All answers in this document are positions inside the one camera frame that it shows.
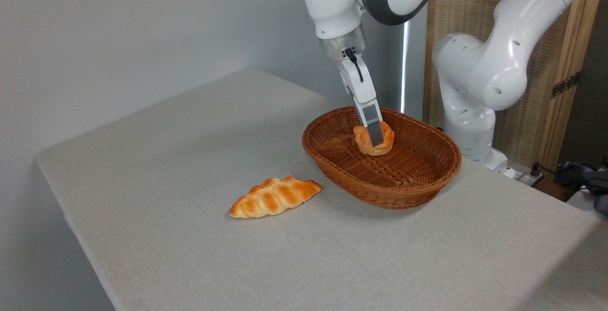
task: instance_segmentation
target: wicker basket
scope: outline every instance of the wicker basket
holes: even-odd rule
[[[381,108],[395,132],[393,149],[372,157],[354,143],[359,124],[354,107],[332,110],[308,125],[302,146],[321,171],[358,199],[386,209],[407,209],[430,201],[452,181],[462,157],[443,132],[405,114]]]

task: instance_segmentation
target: toy bread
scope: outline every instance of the toy bread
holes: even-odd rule
[[[262,185],[252,187],[247,195],[239,198],[230,208],[230,215],[236,218],[277,215],[310,200],[322,189],[311,179],[266,179]]]
[[[388,123],[380,121],[380,129],[382,129],[382,136],[384,136],[384,142],[378,146],[371,145],[370,134],[367,129],[362,125],[354,127],[352,132],[354,133],[354,142],[359,147],[359,151],[368,155],[383,155],[393,148],[393,142],[395,141],[395,132],[390,129]]]

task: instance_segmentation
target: bread roll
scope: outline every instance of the bread roll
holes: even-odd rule
[[[384,142],[378,146],[371,145],[370,134],[367,129],[362,125],[357,125],[352,129],[354,133],[354,142],[359,147],[359,151],[362,151],[368,155],[383,155],[393,148],[393,142],[395,141],[395,132],[390,129],[388,123],[380,121],[380,129],[382,129],[382,136],[384,136]]]
[[[321,185],[310,179],[267,179],[262,185],[252,187],[247,195],[239,198],[230,208],[230,215],[236,218],[277,215],[310,200],[322,189]]]

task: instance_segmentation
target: gray tablecloth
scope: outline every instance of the gray tablecloth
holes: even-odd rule
[[[244,71],[37,161],[119,311],[608,309],[607,224],[467,160],[426,205],[367,205],[300,143],[336,107]],[[278,216],[228,215],[288,175],[325,189]]]

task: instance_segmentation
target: cable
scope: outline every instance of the cable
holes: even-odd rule
[[[589,188],[597,188],[597,190],[601,190],[601,191],[606,191],[607,190],[606,186],[598,186],[598,185],[589,184],[589,183],[586,183],[584,181],[580,181],[580,180],[577,180],[577,179],[571,179],[569,177],[562,176],[561,174],[559,174],[559,173],[557,173],[557,172],[555,172],[553,170],[550,170],[550,169],[546,168],[545,166],[540,165],[538,162],[535,162],[534,164],[538,165],[539,168],[541,168],[541,169],[543,169],[543,170],[551,173],[552,175],[558,177],[559,179],[563,179],[563,180],[566,180],[566,181],[571,181],[572,183],[576,183],[578,185],[584,185],[584,186],[587,186]]]

